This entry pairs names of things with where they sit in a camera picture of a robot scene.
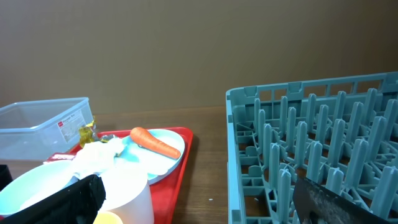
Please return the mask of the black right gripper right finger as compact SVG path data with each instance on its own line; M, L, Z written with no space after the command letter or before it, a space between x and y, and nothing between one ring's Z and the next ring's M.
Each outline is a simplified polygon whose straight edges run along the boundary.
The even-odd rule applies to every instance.
M387 223L308 178L299 178L293 200L301 223Z

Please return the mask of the red snack wrapper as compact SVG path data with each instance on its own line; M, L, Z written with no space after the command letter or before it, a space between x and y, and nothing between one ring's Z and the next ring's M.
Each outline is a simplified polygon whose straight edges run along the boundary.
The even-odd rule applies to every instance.
M50 156L46 161L44 161L44 164L49 163L49 162L55 162L55 161L72 161L76 157L76 153L60 153L57 152Z

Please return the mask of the white tissue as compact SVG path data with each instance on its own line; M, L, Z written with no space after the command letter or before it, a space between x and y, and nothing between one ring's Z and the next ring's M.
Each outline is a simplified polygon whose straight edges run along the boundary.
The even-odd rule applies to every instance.
M71 163L71 170L78 179L91 174L102 174L114 167L118 157L126 145L121 138L112 138L108 142L91 142L77 152Z

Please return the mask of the yellow clear candy wrapper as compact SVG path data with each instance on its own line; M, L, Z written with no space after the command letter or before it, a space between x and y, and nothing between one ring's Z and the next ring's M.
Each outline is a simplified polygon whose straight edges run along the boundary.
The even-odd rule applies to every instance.
M80 140L79 145L81 148L85 146L85 144L95 142L98 140L98 135L96 133L96 119L93 117L93 121L82 126L78 130Z

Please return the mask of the orange carrot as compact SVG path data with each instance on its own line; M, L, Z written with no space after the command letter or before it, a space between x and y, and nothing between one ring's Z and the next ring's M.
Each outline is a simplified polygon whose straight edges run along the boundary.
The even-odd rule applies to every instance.
M155 138L148 130L142 127L135 127L130 132L130 138L138 146L144 147L150 151L161 154L171 159L178 159L181 152L163 141Z

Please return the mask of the light blue bowl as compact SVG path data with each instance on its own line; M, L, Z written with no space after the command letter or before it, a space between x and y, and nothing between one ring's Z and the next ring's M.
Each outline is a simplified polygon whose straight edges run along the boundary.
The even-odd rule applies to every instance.
M75 183L77 178L71 161L55 161L42 164L1 190L1 215L17 213Z

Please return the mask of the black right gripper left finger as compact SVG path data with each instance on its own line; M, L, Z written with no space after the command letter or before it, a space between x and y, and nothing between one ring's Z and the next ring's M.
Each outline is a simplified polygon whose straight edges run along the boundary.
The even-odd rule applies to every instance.
M102 178L92 174L1 220L1 224L92 224L106 198Z

